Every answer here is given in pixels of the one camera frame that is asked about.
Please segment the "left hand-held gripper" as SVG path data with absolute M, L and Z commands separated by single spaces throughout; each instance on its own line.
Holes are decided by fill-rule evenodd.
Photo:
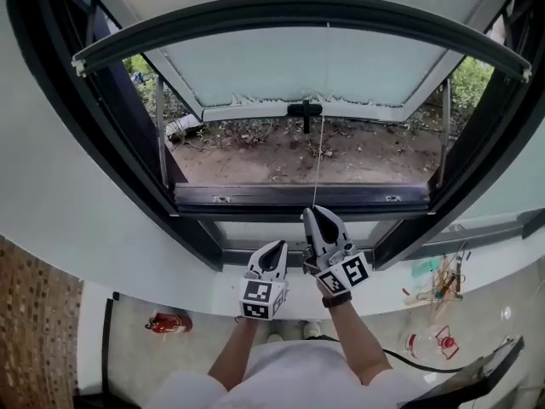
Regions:
M 285 303 L 289 290 L 286 279 L 288 251 L 288 244 L 277 240 L 263 245 L 250 256 L 238 299 L 244 318 L 273 320 Z

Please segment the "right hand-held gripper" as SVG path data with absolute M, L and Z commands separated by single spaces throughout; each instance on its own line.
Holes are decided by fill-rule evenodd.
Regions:
M 303 253 L 302 268 L 311 274 L 330 295 L 350 292 L 370 277 L 370 266 L 365 254 L 349 241 L 342 219 L 324 207 L 306 208 L 302 213 L 307 242 L 312 246 Z M 323 253 L 324 242 L 334 245 Z

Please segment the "person's right forearm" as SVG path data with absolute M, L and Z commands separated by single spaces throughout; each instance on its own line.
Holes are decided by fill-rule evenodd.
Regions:
M 382 346 L 357 315 L 351 302 L 334 306 L 330 309 L 330 316 L 347 363 L 364 386 L 392 368 Z

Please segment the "person's left forearm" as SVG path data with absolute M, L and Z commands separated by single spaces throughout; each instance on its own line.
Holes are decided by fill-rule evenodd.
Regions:
M 258 327 L 258 320 L 240 319 L 209 369 L 208 375 L 227 391 L 243 382 Z

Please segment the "black wristwatch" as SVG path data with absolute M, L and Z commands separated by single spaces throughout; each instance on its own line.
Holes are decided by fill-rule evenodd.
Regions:
M 351 302 L 352 298 L 352 293 L 347 291 L 335 297 L 322 297 L 322 304 L 327 309 L 333 309 L 347 302 Z

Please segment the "teal plastic cylinder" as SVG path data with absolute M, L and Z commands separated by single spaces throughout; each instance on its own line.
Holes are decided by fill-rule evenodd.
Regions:
M 411 269 L 411 275 L 414 279 L 421 278 L 422 276 L 432 274 L 438 270 L 441 263 L 439 257 L 433 257 L 425 262 L 415 264 Z

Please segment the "red fire extinguisher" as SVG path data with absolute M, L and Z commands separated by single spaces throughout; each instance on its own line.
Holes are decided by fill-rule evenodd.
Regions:
M 192 320 L 185 315 L 155 312 L 145 328 L 157 334 L 185 333 L 192 330 Z

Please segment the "person's white shirt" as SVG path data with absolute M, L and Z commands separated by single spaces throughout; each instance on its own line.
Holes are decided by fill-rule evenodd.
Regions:
M 253 349 L 232 390 L 209 375 L 174 372 L 146 409 L 399 409 L 424 391 L 422 381 L 394 369 L 363 385 L 339 343 L 290 341 Z

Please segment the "clear plastic bottle red label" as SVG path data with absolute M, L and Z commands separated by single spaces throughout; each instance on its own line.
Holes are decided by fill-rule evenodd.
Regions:
M 404 353 L 415 360 L 452 360 L 460 347 L 448 325 L 432 325 L 410 331 L 403 343 Z

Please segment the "large frosted glass pane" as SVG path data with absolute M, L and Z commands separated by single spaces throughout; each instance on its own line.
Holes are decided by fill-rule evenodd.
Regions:
M 478 228 L 525 223 L 545 209 L 545 177 L 501 177 L 449 227 L 459 235 Z

